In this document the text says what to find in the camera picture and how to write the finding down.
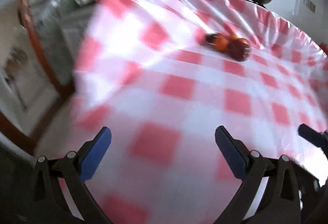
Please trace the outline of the dark purple fruit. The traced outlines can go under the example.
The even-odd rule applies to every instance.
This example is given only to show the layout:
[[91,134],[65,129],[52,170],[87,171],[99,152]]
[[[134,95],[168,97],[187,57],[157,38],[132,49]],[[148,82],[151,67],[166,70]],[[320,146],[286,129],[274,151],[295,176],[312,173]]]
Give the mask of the dark purple fruit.
[[232,40],[227,48],[227,54],[234,60],[246,61],[251,53],[251,46],[238,40]]

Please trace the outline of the dark passion fruit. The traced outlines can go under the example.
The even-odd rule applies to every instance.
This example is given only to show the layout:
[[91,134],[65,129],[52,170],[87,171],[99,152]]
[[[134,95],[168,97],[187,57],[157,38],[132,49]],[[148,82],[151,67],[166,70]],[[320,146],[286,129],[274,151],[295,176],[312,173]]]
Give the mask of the dark passion fruit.
[[213,34],[207,34],[205,36],[205,43],[206,44],[210,44],[210,45],[214,45],[217,39],[217,34],[213,33]]

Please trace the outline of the wall socket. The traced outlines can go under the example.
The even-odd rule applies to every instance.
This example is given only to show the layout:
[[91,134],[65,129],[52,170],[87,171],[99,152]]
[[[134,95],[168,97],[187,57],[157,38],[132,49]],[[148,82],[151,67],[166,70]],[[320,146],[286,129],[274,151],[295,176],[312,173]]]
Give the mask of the wall socket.
[[304,5],[312,12],[315,13],[316,5],[310,0],[304,0]]

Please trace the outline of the wooden door frame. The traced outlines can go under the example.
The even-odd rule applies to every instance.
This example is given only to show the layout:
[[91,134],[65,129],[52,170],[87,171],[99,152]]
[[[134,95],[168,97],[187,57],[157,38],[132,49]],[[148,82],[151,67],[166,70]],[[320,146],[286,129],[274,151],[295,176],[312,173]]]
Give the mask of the wooden door frame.
[[43,68],[45,75],[47,76],[51,85],[55,88],[58,97],[51,104],[49,109],[44,113],[41,119],[36,124],[35,128],[31,132],[28,139],[28,149],[26,152],[29,154],[34,154],[34,151],[42,138],[42,135],[47,130],[50,125],[52,119],[56,116],[59,109],[68,101],[68,99],[74,94],[75,86],[74,82],[70,80],[70,82],[63,86],[60,84],[58,78],[55,75],[54,70],[51,68],[50,63],[47,61],[46,56],[44,54],[44,50],[42,50],[41,42],[38,38],[37,32],[34,28],[32,22],[32,15],[30,12],[30,8],[28,6],[28,0],[19,0],[20,11],[22,14],[22,22],[23,26],[26,28],[28,37],[30,39],[30,43],[32,46],[32,50],[34,51],[38,62]]

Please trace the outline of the red white checkered tablecloth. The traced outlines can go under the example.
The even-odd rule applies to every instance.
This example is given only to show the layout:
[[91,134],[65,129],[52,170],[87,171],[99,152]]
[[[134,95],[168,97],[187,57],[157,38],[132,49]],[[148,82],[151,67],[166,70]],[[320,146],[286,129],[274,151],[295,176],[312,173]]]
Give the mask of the red white checkered tablecloth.
[[[246,38],[236,61],[205,43]],[[74,68],[76,93],[37,154],[60,158],[106,126],[87,186],[114,223],[213,223],[240,186],[214,139],[223,125],[265,157],[327,179],[297,134],[327,129],[327,57],[302,30],[242,0],[99,0]]]

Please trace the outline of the small orange mandarin rear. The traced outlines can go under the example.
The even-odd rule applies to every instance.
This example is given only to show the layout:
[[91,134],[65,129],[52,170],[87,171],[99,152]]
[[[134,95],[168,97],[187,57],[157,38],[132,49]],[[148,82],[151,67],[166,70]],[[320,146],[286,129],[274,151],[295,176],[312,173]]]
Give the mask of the small orange mandarin rear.
[[234,33],[230,35],[230,39],[232,39],[232,40],[238,40],[238,41],[241,41],[242,43],[248,44],[248,40],[246,40],[246,38],[239,38]]

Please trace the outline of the small orange mandarin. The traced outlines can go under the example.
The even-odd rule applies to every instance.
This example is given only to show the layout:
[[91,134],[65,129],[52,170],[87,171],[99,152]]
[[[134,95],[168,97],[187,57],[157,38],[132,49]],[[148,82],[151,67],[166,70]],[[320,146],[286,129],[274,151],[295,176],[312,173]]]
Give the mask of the small orange mandarin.
[[220,52],[225,52],[228,48],[228,45],[229,45],[230,41],[225,38],[225,37],[217,37],[215,38],[215,49],[220,51]]
[[238,41],[241,41],[242,43],[248,44],[248,40],[246,40],[246,38],[239,38],[234,33],[230,35],[230,39],[232,39],[232,40],[238,40]]

